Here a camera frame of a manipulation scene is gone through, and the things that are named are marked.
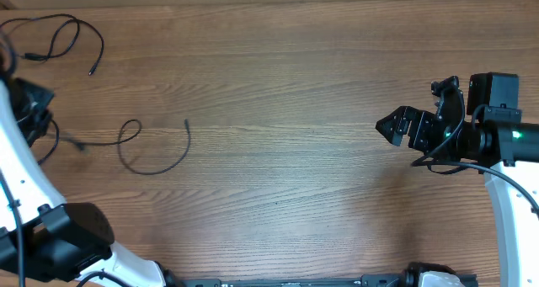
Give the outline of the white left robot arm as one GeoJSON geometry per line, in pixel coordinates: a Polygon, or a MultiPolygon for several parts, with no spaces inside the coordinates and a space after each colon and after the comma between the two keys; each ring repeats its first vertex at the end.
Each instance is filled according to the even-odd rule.
{"type": "Polygon", "coordinates": [[[92,203],[68,203],[30,150],[53,125],[52,91],[13,77],[17,60],[1,67],[1,268],[27,279],[100,286],[178,286],[160,263],[135,255],[115,240],[104,213],[92,203]]]}

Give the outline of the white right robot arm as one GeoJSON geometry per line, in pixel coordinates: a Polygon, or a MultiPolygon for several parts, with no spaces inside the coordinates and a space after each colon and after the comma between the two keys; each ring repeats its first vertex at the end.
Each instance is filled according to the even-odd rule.
{"type": "Polygon", "coordinates": [[[474,169],[484,177],[494,211],[503,286],[538,284],[538,126],[525,123],[515,74],[473,74],[463,93],[456,76],[431,84],[430,113],[400,106],[376,122],[394,146],[422,152],[413,167],[452,175],[474,169]]]}

